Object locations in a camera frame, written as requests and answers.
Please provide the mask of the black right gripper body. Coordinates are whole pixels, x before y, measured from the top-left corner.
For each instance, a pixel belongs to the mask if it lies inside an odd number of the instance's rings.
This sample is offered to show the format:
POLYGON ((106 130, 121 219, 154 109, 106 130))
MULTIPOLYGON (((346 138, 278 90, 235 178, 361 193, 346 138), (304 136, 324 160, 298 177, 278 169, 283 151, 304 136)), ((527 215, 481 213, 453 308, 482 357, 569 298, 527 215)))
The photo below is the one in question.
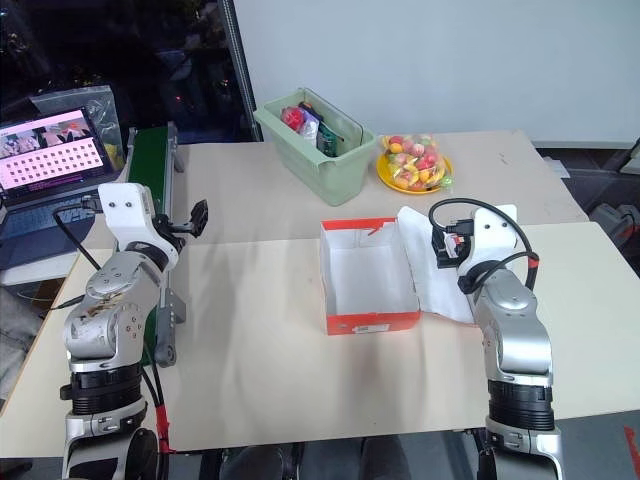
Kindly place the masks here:
POLYGON ((472 221, 457 221, 445 227, 432 227, 431 244, 437 267, 457 268, 469 256, 473 237, 472 221))

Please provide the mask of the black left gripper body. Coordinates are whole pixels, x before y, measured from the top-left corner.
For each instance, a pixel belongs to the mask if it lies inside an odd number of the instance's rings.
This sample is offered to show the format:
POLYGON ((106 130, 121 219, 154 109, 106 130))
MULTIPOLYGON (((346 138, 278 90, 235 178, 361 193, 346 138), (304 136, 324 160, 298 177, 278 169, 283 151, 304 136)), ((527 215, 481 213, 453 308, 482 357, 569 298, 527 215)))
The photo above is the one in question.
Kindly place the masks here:
POLYGON ((172 246, 184 246, 186 240, 183 238, 183 235, 192 234, 194 230, 192 221, 174 224, 165 214, 156 215, 152 220, 152 224, 158 235, 172 246))

